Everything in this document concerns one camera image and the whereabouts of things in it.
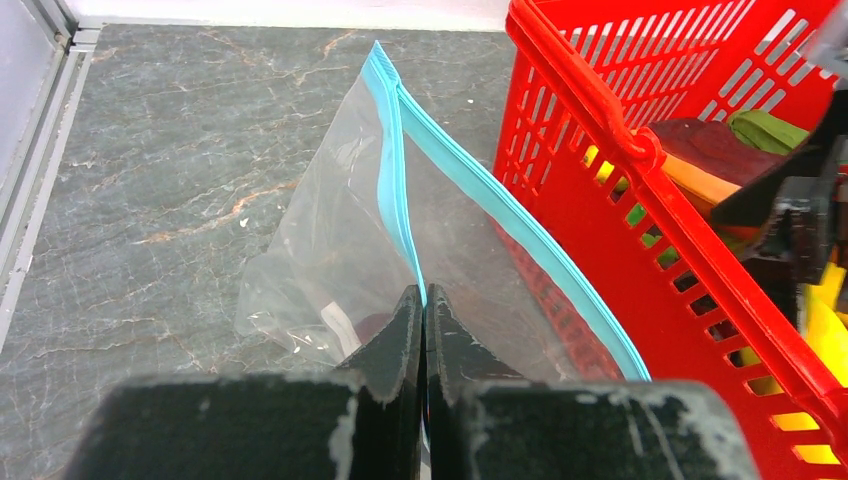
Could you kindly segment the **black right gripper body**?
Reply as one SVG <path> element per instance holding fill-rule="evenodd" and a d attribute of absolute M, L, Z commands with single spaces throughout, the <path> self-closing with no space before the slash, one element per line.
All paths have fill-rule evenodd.
<path fill-rule="evenodd" d="M 798 147 L 710 214 L 714 226 L 760 229 L 740 263 L 787 318 L 800 316 L 802 286 L 820 282 L 835 246 L 835 190 L 846 161 L 847 91 L 839 89 Z"/>

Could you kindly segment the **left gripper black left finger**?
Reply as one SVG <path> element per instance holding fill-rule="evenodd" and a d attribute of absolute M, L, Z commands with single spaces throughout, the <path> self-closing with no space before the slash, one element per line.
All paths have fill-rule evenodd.
<path fill-rule="evenodd" d="M 421 293 L 337 367 L 138 376 L 97 408 L 68 479 L 415 479 Z"/>

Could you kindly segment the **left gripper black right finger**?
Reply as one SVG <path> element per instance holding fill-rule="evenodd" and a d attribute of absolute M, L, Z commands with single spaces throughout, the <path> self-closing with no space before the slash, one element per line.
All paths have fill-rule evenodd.
<path fill-rule="evenodd" d="M 437 479 L 757 479 L 741 427 L 688 381 L 532 381 L 468 330 L 439 285 L 425 309 L 425 431 Z"/>

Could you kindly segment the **dark purple toy fig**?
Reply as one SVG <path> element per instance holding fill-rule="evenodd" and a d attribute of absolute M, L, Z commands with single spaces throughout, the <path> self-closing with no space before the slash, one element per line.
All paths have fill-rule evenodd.
<path fill-rule="evenodd" d="M 393 318 L 392 313 L 371 314 L 354 326 L 354 331 L 362 345 L 371 341 Z"/>

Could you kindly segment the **clear zip top bag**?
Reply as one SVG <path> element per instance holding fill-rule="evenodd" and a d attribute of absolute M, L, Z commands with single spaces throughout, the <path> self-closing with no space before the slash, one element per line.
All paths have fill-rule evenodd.
<path fill-rule="evenodd" d="M 647 381 L 637 348 L 575 262 L 416 102 L 380 45 L 346 93 L 234 326 L 336 366 L 354 326 L 441 286 L 476 339 L 542 381 Z"/>

